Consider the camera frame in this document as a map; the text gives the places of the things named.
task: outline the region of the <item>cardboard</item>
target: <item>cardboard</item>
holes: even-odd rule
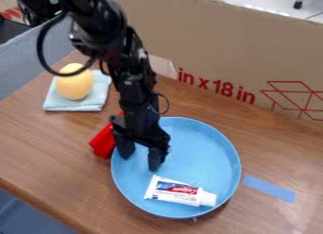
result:
[[[115,0],[177,79],[323,122],[323,25],[220,0]]]

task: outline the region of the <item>blue towel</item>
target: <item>blue towel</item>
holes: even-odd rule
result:
[[[101,71],[92,71],[95,83],[91,93],[77,101],[63,98],[53,78],[43,108],[49,111],[100,111],[104,107],[111,77]]]

